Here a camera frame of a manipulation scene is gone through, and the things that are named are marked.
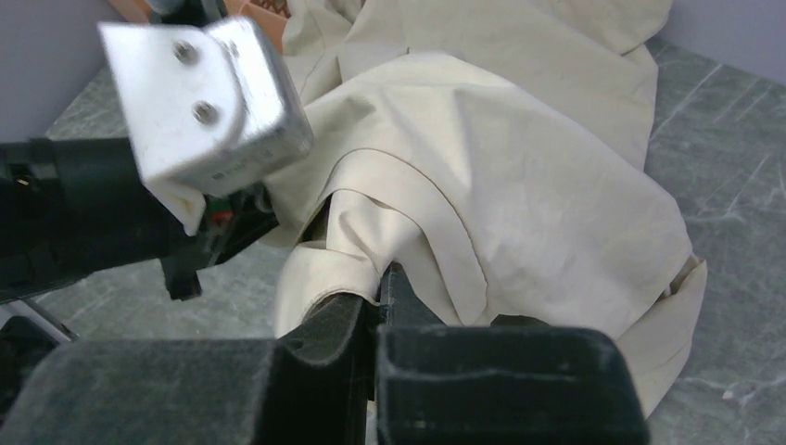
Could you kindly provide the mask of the beige zip jacket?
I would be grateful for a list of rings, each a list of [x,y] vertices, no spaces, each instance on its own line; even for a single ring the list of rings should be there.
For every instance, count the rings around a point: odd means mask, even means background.
[[[291,1],[315,135],[267,179],[293,244],[274,332],[393,263],[442,322],[596,329],[650,414],[688,360],[707,266],[645,173],[668,1]]]

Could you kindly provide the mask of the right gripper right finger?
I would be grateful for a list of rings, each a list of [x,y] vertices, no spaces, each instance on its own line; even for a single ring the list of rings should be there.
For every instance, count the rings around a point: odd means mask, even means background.
[[[380,286],[381,444],[646,444],[626,362],[607,335],[508,319],[448,326],[400,265]]]

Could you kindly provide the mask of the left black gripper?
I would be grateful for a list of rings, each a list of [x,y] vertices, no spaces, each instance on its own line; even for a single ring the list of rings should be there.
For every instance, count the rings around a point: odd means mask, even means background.
[[[27,299],[92,273],[160,262],[174,300],[198,297],[198,272],[277,225],[262,192],[209,198],[195,235],[142,185],[125,138],[32,139],[1,146],[1,300]]]

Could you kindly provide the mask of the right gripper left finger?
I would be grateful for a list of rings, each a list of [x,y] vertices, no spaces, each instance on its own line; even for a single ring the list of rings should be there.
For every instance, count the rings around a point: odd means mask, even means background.
[[[360,444],[368,303],[342,295],[277,339],[80,340],[48,354],[5,444]]]

